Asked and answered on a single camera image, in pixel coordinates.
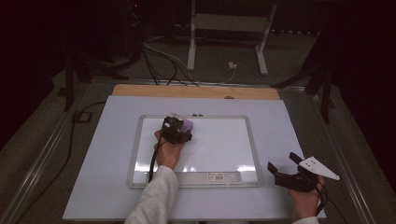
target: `floor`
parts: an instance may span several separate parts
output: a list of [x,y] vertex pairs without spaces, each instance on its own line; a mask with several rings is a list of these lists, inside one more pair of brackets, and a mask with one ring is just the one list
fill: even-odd
[[[73,189],[78,171],[91,142],[99,121],[103,105],[90,107],[90,123],[70,123],[75,110],[87,105],[103,102],[119,83],[209,85],[209,86],[247,86],[269,88],[297,74],[304,62],[315,38],[307,35],[273,35],[270,34],[264,49],[268,76],[261,76],[255,58],[254,45],[258,37],[246,34],[203,34],[198,39],[196,66],[193,72],[183,69],[187,61],[189,39],[179,35],[169,40],[152,36],[145,41],[145,52],[133,66],[120,72],[128,80],[114,80],[92,69],[94,77],[91,83],[79,83],[76,80],[76,102],[70,113],[64,112],[64,98],[57,96],[64,87],[64,71],[54,77],[54,91],[42,102],[36,112],[23,124],[19,131],[0,151],[0,214],[15,212],[20,216],[18,223],[70,223],[62,220],[64,208]],[[166,53],[181,67],[175,66],[164,56],[153,54],[153,50]],[[148,62],[152,65],[151,73]],[[236,63],[235,69],[229,63]],[[304,85],[309,78],[300,80],[286,89],[279,90],[290,112],[290,119],[296,131],[305,155],[315,155],[342,177],[340,182],[328,181],[328,191],[336,206],[325,207],[327,218],[320,223],[395,223],[396,197],[386,178],[374,159],[364,136],[353,117],[347,110],[336,86],[332,86],[332,108],[329,110],[330,124],[325,124],[318,115],[320,92],[318,95],[306,95]],[[63,167],[68,158],[69,141],[73,133],[70,161],[50,185],[50,182]],[[44,170],[31,170],[36,158],[43,151],[49,151],[47,162],[42,164]],[[22,195],[22,181],[28,172],[37,172],[37,179],[32,180],[34,190]],[[22,199],[18,206],[15,199]],[[92,221],[78,223],[114,223],[120,220]],[[254,223],[291,223],[291,220],[272,220]]]

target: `gray carpet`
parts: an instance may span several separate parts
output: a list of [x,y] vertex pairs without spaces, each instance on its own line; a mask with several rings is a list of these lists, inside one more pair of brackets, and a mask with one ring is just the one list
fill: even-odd
[[[186,76],[193,78],[200,85],[268,87],[269,84],[295,75],[315,42],[315,38],[305,35],[270,35],[264,50],[269,75],[262,77],[259,75],[253,48],[256,40],[257,38],[252,36],[237,42],[219,42],[217,39],[207,43],[199,41],[195,70],[190,74],[186,73]],[[150,48],[178,57],[182,62],[187,61],[188,44],[186,37],[179,37],[172,41],[163,38],[147,41]],[[155,70],[163,76],[161,83],[165,84],[174,74],[174,66],[163,57],[150,54],[148,57]],[[146,60],[144,57],[141,59],[134,66],[121,72],[122,75],[130,78],[122,83],[154,83]],[[228,62],[236,62],[237,67],[234,71],[228,68]],[[73,109],[80,110],[87,105],[105,101],[114,86],[121,83],[103,76],[94,69],[92,72],[95,74],[92,83],[79,84],[76,87],[81,93],[81,98],[77,99]],[[187,77],[180,72],[177,74],[178,80],[191,85]],[[56,96],[57,91],[64,87],[64,72],[54,77],[53,81],[54,91],[0,151],[0,214],[4,214],[35,158],[53,137],[60,120],[67,115],[64,112],[65,99]],[[347,110],[339,91],[336,87],[332,87],[333,107],[329,111],[331,124],[327,125],[318,116],[317,97],[306,95],[301,91],[306,81],[307,79],[296,82],[290,88],[279,90],[279,93],[290,112],[293,127],[305,156],[315,156],[341,175],[340,181],[328,180],[326,182],[329,196],[346,217],[347,223],[366,223],[365,220],[372,220],[367,223],[374,223],[374,221],[396,223],[395,194],[382,174],[358,125]],[[71,160],[20,223],[67,223],[62,220],[64,208],[102,109],[103,105],[91,107],[89,111],[93,114],[92,121],[76,125]],[[38,179],[27,204],[30,204],[48,185],[66,160],[72,129],[69,121],[66,122],[57,141],[54,141],[55,150],[50,155],[47,168]],[[347,162],[347,167],[343,167],[342,161]],[[356,201],[356,198],[363,198],[363,200]],[[328,203],[325,211],[327,218],[321,220],[320,223],[343,223],[343,219],[332,204]],[[291,220],[257,223],[291,223]]]

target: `person's left hand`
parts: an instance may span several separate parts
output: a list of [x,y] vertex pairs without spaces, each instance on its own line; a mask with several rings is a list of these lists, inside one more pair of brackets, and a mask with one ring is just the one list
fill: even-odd
[[[155,132],[154,135],[157,140],[159,140],[161,131]],[[173,145],[162,138],[160,143],[155,144],[154,149],[157,148],[158,144],[160,144],[157,154],[158,166],[163,165],[171,168],[172,170],[175,169],[178,160],[180,159],[181,149],[183,149],[184,144]]]

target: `desk leg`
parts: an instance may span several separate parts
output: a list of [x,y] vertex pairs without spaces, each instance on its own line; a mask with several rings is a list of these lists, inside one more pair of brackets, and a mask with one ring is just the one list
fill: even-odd
[[191,35],[189,59],[187,60],[187,70],[193,71],[195,65],[195,0],[191,0]]
[[272,21],[276,12],[276,7],[277,4],[273,4],[270,15],[268,16],[267,23],[265,23],[264,32],[262,34],[262,42],[260,43],[260,45],[256,46],[257,61],[260,67],[260,74],[262,74],[262,76],[268,75],[267,65],[265,64],[264,55],[262,54],[262,52],[264,50],[265,42],[267,41],[268,35],[270,34]]

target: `gray sweater sleeve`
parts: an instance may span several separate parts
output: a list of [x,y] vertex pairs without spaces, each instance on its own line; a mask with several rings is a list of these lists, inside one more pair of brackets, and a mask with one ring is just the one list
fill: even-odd
[[145,187],[126,224],[166,223],[177,195],[178,181],[172,169],[160,166]]

